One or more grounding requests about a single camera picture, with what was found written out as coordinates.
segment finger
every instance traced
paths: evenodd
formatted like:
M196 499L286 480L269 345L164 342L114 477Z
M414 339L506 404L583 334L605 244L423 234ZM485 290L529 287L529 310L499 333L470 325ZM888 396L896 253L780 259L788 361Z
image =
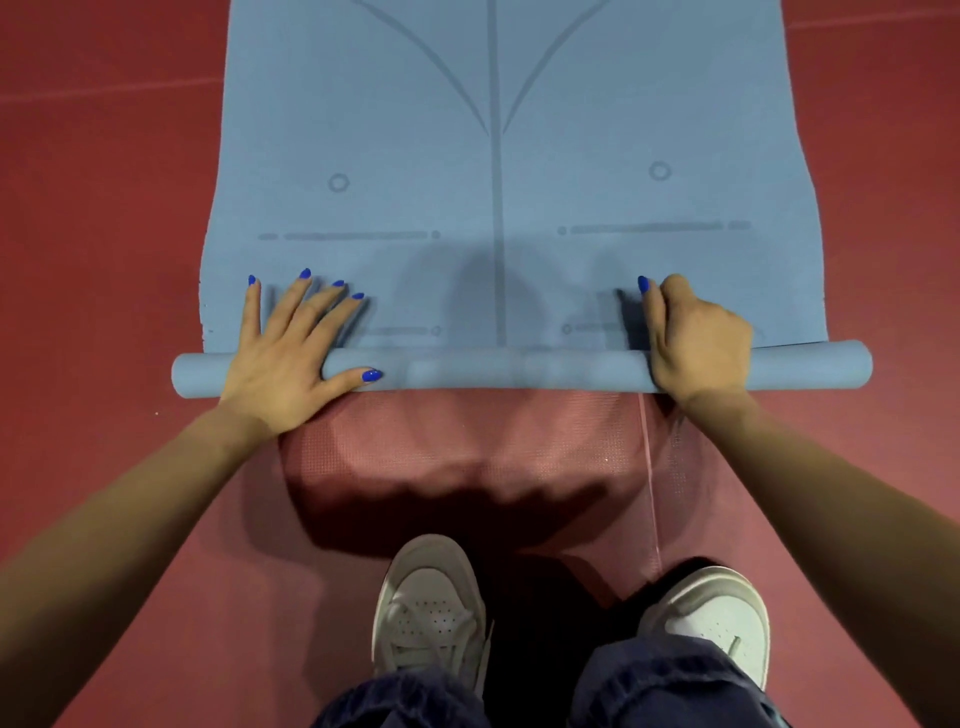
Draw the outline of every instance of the finger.
M247 296L243 301L243 316L240 319L240 346L243 350L260 336L260 281L250 276Z
M353 312L360 307L364 295L354 293L349 298L340 301L336 307L326 314L320 322L314 327L306 341L314 354L318 356L326 355L333 340L337 338L337 333L347 322Z
M338 280L301 303L287 328L287 335L296 336L299 341L305 339L317 324L317 319L334 304L344 290L344 282Z
M317 398L317 408L320 409L330 401L352 392L354 389L363 387L367 384L373 384L383 377L383 372L378 369L347 369L337 376L325 379L313 388L314 396Z
M643 315L650 332L650 348L656 347L662 352L666 345L666 302L655 280L640 276L638 282L643 292Z
M300 277L287 288L287 292L277 302L274 312L270 314L270 318L267 320L267 329L263 332L267 339L276 341L287 330L287 327L290 326L290 319L297 311L297 306L303 300L303 294L310 287L311 281L310 269L304 268Z
M690 281L676 273L663 279L660 289L663 291L666 304L671 307L693 303L697 300L696 294L690 287Z

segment left hand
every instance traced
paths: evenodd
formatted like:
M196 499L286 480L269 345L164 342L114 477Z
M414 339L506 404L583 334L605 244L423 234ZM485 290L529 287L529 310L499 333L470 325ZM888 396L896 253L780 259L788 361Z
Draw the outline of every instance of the left hand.
M342 283L327 286L304 301L312 280L309 269L300 274L262 333L260 281L252 278L247 288L240 345L218 406L255 418L271 437L302 425L328 402L382 376L376 369L351 369L320 378L330 346L363 294L343 299L327 313L345 288Z

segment hand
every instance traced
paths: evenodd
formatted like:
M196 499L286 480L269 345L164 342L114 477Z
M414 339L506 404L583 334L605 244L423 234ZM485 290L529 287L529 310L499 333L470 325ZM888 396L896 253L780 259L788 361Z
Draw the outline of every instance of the hand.
M683 276L669 276L663 286L641 276L639 285L660 389L684 409L705 392L745 391L754 336L750 324L698 299Z
M260 281L251 276L247 288L240 345L218 406L255 418L266 426L267 437L302 425L328 402L382 377L376 369L351 369L320 379L326 353L363 294L343 299L327 313L344 293L343 282L302 301L311 281L308 268L283 294L263 333Z

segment rolled yoga mat edge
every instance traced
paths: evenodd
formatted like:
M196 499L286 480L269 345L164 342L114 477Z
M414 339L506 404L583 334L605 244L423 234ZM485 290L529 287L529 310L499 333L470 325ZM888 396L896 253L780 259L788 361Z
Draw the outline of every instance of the rolled yoga mat edge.
M573 389L593 392L659 392L649 352L518 349L335 349L324 377L354 367L374 367L384 377L365 390ZM171 379L186 399L219 397L232 353L184 353ZM856 389L873 373L870 351L859 341L832 341L754 349L747 388L759 390Z

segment forearm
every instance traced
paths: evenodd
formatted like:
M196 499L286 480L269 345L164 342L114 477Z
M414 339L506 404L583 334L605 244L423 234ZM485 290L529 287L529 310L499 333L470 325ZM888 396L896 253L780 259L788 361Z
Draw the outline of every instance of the forearm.
M860 647L927 724L952 711L960 528L777 423L746 393L688 406Z
M211 410L0 571L0 722L56 719L262 440L257 423Z

